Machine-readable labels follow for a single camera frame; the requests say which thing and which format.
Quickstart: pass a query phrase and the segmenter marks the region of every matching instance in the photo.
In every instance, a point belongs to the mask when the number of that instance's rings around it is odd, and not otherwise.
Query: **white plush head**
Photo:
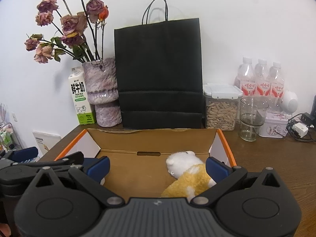
[[[169,174],[178,179],[191,166],[203,164],[203,161],[193,151],[181,151],[171,154],[166,163]]]

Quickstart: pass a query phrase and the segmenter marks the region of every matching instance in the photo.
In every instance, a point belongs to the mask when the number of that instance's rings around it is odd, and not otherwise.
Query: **paper bag handle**
[[[144,17],[145,17],[146,11],[147,11],[146,24],[148,23],[149,10],[150,10],[151,5],[154,3],[154,1],[156,1],[156,0],[153,0],[148,5],[147,9],[145,10],[143,18],[142,18],[142,25],[144,25]],[[167,5],[167,1],[166,0],[164,0],[164,1],[165,1],[165,4],[166,4],[166,6],[165,6],[165,20],[168,21],[168,5]]]

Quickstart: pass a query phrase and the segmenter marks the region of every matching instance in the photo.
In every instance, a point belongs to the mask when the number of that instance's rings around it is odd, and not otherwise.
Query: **white charger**
[[[303,138],[308,132],[308,127],[303,123],[296,123],[292,126],[292,129],[297,132],[301,138]]]

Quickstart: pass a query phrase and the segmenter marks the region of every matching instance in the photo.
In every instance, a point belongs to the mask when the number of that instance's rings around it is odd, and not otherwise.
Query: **marbled ceramic vase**
[[[111,127],[121,123],[115,58],[83,63],[88,102],[95,105],[97,123]]]

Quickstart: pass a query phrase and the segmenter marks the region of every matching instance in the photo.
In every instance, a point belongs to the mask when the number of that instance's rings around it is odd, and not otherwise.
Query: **water bottle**
[[[243,96],[253,96],[256,92],[256,79],[252,67],[252,59],[243,57],[243,64],[238,67],[234,85],[239,87]]]
[[[283,89],[284,89],[284,78],[281,72],[281,63],[279,62],[273,63],[273,66],[269,70],[268,80],[271,82],[271,88],[270,88],[271,100],[274,106],[277,106],[279,104],[280,98],[282,98]]]
[[[259,59],[254,72],[257,84],[256,96],[268,96],[270,94],[271,82],[269,81],[267,61]]]

